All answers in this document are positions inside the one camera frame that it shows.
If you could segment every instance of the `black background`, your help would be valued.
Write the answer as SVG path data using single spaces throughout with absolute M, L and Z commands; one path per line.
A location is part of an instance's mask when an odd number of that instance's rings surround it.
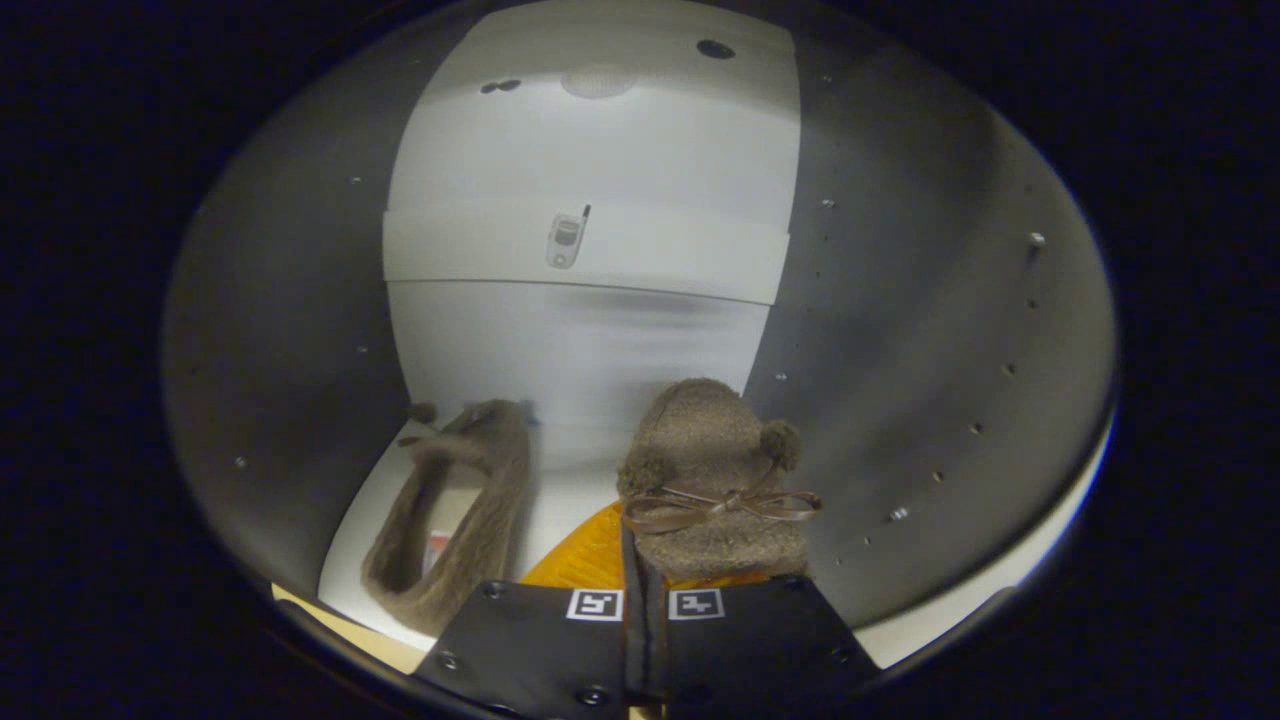
M 1070 552 L 892 717 L 1275 716 L 1277 14 L 1257 3 L 847 3 L 1059 168 L 1124 311 L 1114 450 Z M 428 3 L 19 3 L 4 33 L 6 716 L 425 714 L 269 612 L 187 500 L 156 327 L 223 163 Z

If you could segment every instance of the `white panel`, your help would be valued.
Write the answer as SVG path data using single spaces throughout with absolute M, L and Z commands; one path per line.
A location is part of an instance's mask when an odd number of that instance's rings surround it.
M 742 392 L 768 307 L 658 292 L 485 282 L 389 283 L 401 368 L 442 415 L 492 397 L 538 421 L 631 430 L 687 377 Z
M 422 436 L 431 429 L 410 421 L 396 436 Z M 631 442 L 630 432 L 594 428 L 536 427 L 530 433 L 531 477 L 525 512 L 512 541 L 508 579 L 524 578 L 568 533 L 602 507 L 617 500 L 617 466 Z M 431 650 L 435 638 L 411 630 L 383 610 L 360 583 L 360 565 L 372 547 L 392 503 L 413 470 L 408 450 L 394 442 L 370 471 L 351 507 L 334 533 L 320 573 L 317 597 L 347 618 L 424 651 Z M 443 505 L 468 496 L 475 498 L 470 483 L 447 480 L 442 491 Z M 453 510 L 453 521 L 461 520 L 465 505 Z
M 703 55 L 704 38 L 736 55 Z M 794 47 L 780 28 L 690 3 L 553 0 L 499 12 L 454 49 L 406 128 L 384 228 L 387 279 L 548 281 L 772 304 L 799 150 Z M 577 263 L 553 269 L 544 254 L 556 215 L 588 205 Z
M 553 268 L 545 252 L 552 219 L 558 211 L 581 210 L 563 196 L 543 196 L 388 213 L 387 279 L 593 284 L 764 305 L 777 296 L 785 234 L 671 208 L 593 206 L 572 268 Z

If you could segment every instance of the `gray curved wall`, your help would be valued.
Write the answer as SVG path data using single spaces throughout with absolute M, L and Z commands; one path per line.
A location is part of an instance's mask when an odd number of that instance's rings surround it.
M 292 100 L 225 168 L 173 269 L 178 459 L 228 548 L 302 597 L 404 420 L 383 211 L 413 104 L 480 14 L 413 23 Z
M 512 4 L 431 15 L 306 90 L 229 164 L 174 268 L 179 460 L 229 550 L 302 597 L 403 423 L 381 272 L 401 135 L 434 68 Z M 794 486 L 827 501 L 814 573 L 858 625 L 991 560 L 1074 479 L 1111 401 L 1106 277 L 1052 168 L 980 99 L 842 15 L 712 4 L 796 38 L 792 240 L 746 397 L 803 432 Z

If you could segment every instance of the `cell phone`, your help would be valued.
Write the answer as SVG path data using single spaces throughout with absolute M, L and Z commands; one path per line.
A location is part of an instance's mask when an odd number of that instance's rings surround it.
M 591 206 L 582 208 L 581 215 L 557 214 L 552 222 L 552 232 L 547 236 L 547 264 L 557 270 L 567 270 L 577 260 L 582 246 L 582 233 L 586 231 L 586 218 Z

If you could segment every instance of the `hole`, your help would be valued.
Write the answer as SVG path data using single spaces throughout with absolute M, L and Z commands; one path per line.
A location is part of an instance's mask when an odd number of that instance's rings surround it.
M 584 688 L 577 692 L 577 701 L 582 705 L 598 707 L 609 702 L 609 693 L 604 692 L 603 688 Z
M 728 60 L 733 55 L 737 55 L 732 47 L 714 40 L 698 41 L 698 51 L 716 60 Z

